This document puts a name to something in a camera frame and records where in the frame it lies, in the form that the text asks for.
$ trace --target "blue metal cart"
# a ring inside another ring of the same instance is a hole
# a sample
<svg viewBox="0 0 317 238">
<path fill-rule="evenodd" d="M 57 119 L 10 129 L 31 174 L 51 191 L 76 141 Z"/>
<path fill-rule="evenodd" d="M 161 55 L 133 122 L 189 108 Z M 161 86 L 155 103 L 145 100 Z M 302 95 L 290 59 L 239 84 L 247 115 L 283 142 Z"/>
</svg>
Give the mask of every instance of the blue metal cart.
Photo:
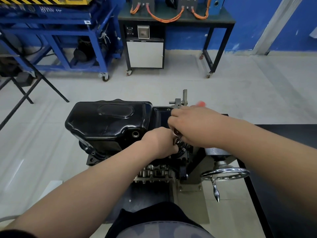
<svg viewBox="0 0 317 238">
<path fill-rule="evenodd" d="M 30 62 L 39 71 L 96 72 L 104 81 L 109 80 L 108 67 L 113 58 L 121 58 L 122 43 L 117 19 L 119 9 L 109 0 L 93 0 L 89 6 L 44 6 L 6 5 L 0 6 L 0 31 L 17 35 L 41 35 L 48 45 L 42 48 Z M 17 27 L 28 24 L 31 28 Z M 87 62 L 73 58 L 68 61 L 63 48 L 74 48 L 77 44 L 64 44 L 59 36 L 88 36 L 95 57 Z M 101 47 L 101 41 L 108 45 Z M 12 55 L 18 55 L 8 45 L 0 43 Z M 39 61 L 53 50 L 61 64 L 38 65 Z M 32 69 L 19 57 L 15 59 L 24 71 Z"/>
</svg>

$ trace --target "handwheel handle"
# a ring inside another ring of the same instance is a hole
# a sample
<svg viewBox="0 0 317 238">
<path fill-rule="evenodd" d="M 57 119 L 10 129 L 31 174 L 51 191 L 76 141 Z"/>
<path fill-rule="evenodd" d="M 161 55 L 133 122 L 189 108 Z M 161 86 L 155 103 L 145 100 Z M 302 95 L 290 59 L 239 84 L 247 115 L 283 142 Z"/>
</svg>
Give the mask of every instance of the handwheel handle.
<svg viewBox="0 0 317 238">
<path fill-rule="evenodd" d="M 217 174 L 228 174 L 228 173 L 238 173 L 236 175 L 231 176 L 221 176 L 217 177 L 216 181 L 225 181 L 225 180 L 237 180 L 237 179 L 243 179 L 245 177 L 248 177 L 250 175 L 250 171 L 244 168 L 236 168 L 236 167 L 228 167 L 228 168 L 220 168 L 215 170 L 209 170 L 206 172 L 203 172 L 200 177 L 203 180 L 209 180 L 211 181 L 213 178 L 213 175 Z"/>
</svg>

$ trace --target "warning stripes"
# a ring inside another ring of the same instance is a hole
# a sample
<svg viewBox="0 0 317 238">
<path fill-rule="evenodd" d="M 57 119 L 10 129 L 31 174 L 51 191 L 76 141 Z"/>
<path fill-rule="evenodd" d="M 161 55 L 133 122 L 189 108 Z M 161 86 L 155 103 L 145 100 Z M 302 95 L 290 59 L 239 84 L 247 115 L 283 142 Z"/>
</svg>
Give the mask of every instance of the warning stripes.
<svg viewBox="0 0 317 238">
<path fill-rule="evenodd" d="M 0 0 L 0 3 L 10 4 L 61 4 L 59 0 Z"/>
</svg>

